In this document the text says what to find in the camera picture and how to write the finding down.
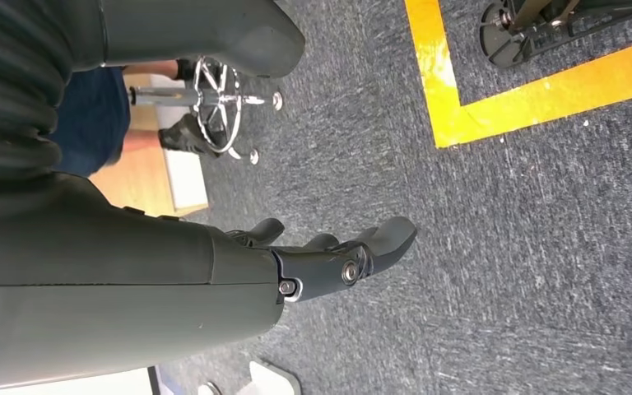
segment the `carpet floor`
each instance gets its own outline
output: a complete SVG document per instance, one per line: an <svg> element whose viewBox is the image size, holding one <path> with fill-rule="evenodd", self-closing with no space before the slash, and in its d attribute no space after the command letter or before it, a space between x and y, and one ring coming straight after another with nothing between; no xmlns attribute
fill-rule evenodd
<svg viewBox="0 0 632 395"><path fill-rule="evenodd" d="M499 72L476 42L484 3L441 5L464 103L632 44L631 21ZM262 359L305 394L632 393L632 100L438 150L403 0L286 10L307 54L247 84L279 87L286 107L245 113L237 146L257 147L258 165L202 160L210 209L191 220L274 216L280 242L302 244L404 215L419 236L382 276L162 374L232 394Z"/></svg>

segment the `prosthetic arm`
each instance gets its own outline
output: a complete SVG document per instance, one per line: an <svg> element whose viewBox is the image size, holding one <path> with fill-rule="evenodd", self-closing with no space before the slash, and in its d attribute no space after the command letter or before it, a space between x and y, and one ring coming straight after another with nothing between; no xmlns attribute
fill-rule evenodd
<svg viewBox="0 0 632 395"><path fill-rule="evenodd" d="M393 218L341 243L112 207L50 170L45 138L72 70L204 53L279 77L304 38L272 0L0 0L0 388L156 364L274 326L285 302L393 265L416 228Z"/></svg>

